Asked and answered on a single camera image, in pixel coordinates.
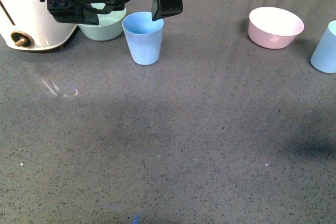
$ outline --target gray countertop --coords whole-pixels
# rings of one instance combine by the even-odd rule
[[[261,6],[305,30],[284,49],[255,45],[248,14]],[[309,62],[335,10],[184,0],[145,67],[124,34],[77,30],[45,53],[1,38],[0,222],[335,223],[336,74]]]

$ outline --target bowl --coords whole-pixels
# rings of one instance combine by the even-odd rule
[[[97,9],[103,9],[105,4],[91,4]],[[118,37],[122,32],[122,21],[126,15],[126,8],[111,12],[109,14],[97,14],[99,25],[78,24],[81,31],[86,37],[93,40],[104,41]]]
[[[249,15],[249,37],[257,45],[269,49],[287,47],[304,28],[298,16],[276,7],[260,7]]]

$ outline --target blue plastic cup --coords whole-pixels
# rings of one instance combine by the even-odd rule
[[[163,20],[152,21],[152,13],[140,12],[127,16],[122,22],[133,60],[150,65],[159,59]]]
[[[321,72],[336,73],[336,20],[329,23],[310,62]]]

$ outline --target pink and white bowl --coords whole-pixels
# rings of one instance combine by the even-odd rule
[[[257,45],[269,49],[287,47],[305,28],[295,14],[276,7],[260,7],[249,15],[248,35]]]

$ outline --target brass knob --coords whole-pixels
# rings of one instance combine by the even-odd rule
[[[17,47],[21,47],[21,46],[23,46],[25,43],[27,43],[27,39],[21,37],[17,42],[15,42],[15,45],[16,45]]]
[[[17,47],[31,48],[34,46],[33,38],[23,31],[14,31],[10,36]]]

